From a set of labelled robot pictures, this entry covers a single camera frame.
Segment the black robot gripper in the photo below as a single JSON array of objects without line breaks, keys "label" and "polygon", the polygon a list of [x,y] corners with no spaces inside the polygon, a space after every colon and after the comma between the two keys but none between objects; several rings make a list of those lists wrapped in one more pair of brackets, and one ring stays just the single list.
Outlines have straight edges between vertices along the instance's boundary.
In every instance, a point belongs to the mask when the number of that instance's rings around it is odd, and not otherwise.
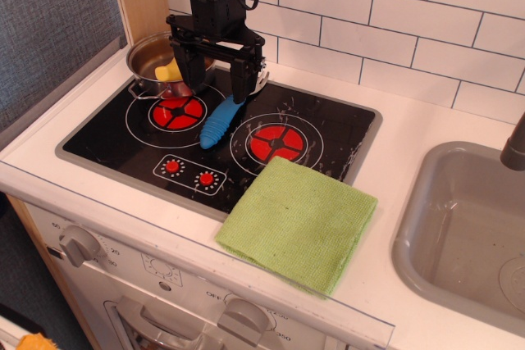
[{"label": "black robot gripper", "polygon": [[169,15],[171,46],[184,83],[194,92],[206,75],[205,58],[231,64],[234,103],[241,104],[254,91],[255,67],[265,62],[265,40],[246,24],[252,8],[246,0],[190,0],[191,14]]}]

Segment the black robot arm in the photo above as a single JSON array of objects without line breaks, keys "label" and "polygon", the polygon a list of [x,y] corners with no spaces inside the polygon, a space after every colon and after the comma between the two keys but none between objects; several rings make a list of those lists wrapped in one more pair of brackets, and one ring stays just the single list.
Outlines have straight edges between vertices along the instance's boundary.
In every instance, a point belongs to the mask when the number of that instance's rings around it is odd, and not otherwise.
[{"label": "black robot arm", "polygon": [[265,62],[265,40],[249,29],[246,14],[259,0],[189,0],[189,16],[167,17],[171,47],[186,85],[195,89],[204,82],[205,59],[230,65],[235,103],[254,90]]}]

